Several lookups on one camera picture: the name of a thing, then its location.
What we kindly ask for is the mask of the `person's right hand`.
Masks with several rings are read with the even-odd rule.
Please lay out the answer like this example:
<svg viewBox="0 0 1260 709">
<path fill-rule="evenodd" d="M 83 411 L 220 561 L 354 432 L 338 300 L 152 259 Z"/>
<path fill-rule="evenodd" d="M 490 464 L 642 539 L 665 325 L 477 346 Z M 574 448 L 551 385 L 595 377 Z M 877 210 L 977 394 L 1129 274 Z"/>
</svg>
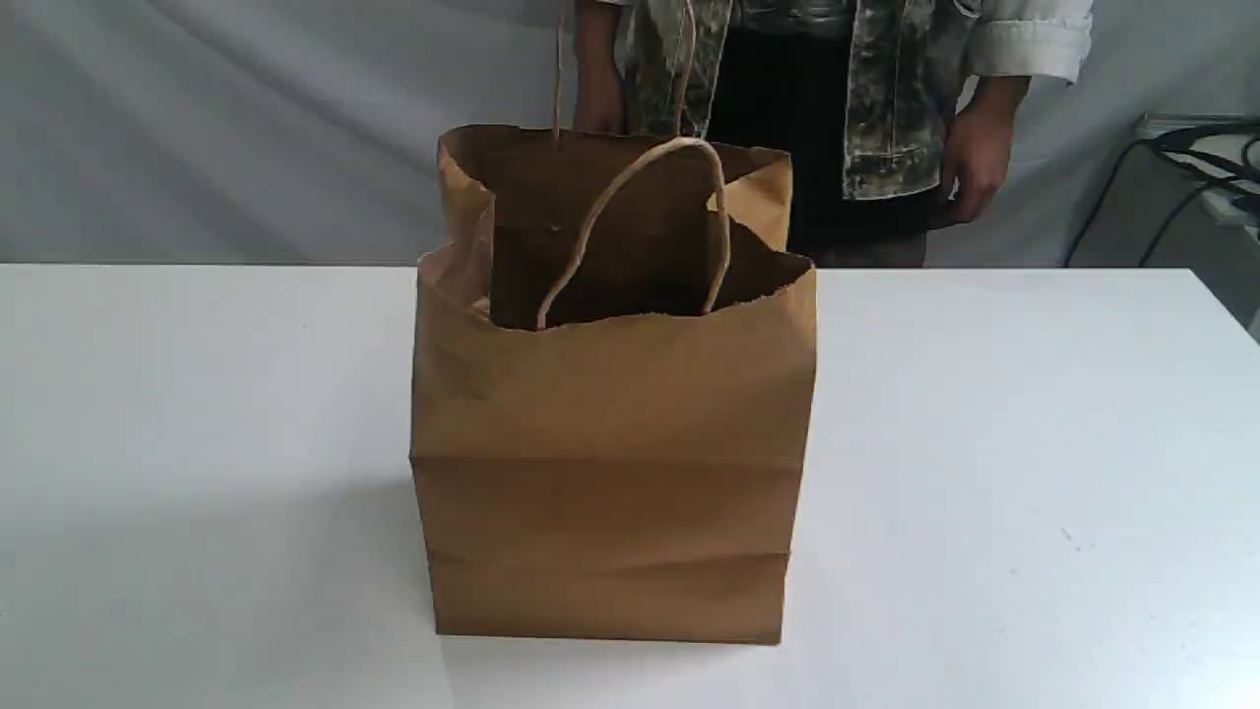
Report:
<svg viewBox="0 0 1260 709">
<path fill-rule="evenodd" d="M 615 65 L 580 69 L 573 128 L 581 133 L 625 133 L 624 84 Z"/>
</svg>

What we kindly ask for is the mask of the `person's left hand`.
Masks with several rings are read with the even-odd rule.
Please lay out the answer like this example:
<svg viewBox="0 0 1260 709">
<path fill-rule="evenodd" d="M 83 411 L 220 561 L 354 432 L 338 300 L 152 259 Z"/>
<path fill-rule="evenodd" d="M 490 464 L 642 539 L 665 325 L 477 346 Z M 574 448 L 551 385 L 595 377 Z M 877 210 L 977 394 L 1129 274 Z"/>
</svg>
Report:
<svg viewBox="0 0 1260 709">
<path fill-rule="evenodd" d="M 971 224 L 988 212 L 1008 176 L 1017 110 L 982 99 L 958 115 L 945 144 L 945 203 L 932 229 Z"/>
</svg>

